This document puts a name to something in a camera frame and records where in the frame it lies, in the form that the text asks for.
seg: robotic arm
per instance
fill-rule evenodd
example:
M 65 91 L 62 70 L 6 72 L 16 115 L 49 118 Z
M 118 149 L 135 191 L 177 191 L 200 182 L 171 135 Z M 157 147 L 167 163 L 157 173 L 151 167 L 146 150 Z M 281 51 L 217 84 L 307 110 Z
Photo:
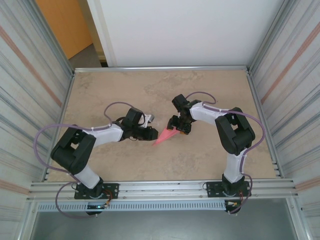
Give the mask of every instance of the robotic arm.
M 215 185 L 217 186 L 215 192 L 233 197 L 237 196 L 239 191 L 245 191 L 249 183 L 245 181 L 245 176 L 240 172 L 241 158 L 244 151 L 251 147 L 256 138 L 246 117 L 240 114 L 224 113 L 222 109 L 212 106 L 210 108 L 217 109 L 217 111 L 206 109 L 201 101 L 193 100 L 190 102 L 182 94 L 176 96 L 172 103 L 179 115 L 172 116 L 167 129 L 176 128 L 181 133 L 188 135 L 191 132 L 192 123 L 195 121 L 204 121 L 217 127 L 221 144 L 227 151 L 227 163 L 222 175 L 222 183 Z M 231 109 L 231 111 L 242 113 L 238 107 Z
M 77 186 L 79 196 L 100 198 L 103 195 L 103 180 L 88 165 L 93 148 L 128 138 L 139 141 L 156 140 L 158 131 L 148 126 L 153 120 L 153 115 L 145 115 L 141 110 L 132 107 L 125 117 L 112 122 L 110 127 L 99 127 L 98 130 L 92 128 L 91 131 L 69 127 L 50 156 L 81 182 L 81 185 Z

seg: striped wall panel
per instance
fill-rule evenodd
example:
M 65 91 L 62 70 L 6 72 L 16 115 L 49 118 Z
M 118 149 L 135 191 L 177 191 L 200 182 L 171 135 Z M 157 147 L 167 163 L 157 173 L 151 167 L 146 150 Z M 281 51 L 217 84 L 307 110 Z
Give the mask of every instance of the striped wall panel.
M 297 0 L 252 72 L 287 178 L 320 238 L 320 1 Z
M 15 238 L 30 184 L 42 180 L 34 136 L 59 120 L 73 75 L 31 2 L 0 1 L 0 239 Z M 54 133 L 39 138 L 44 159 Z

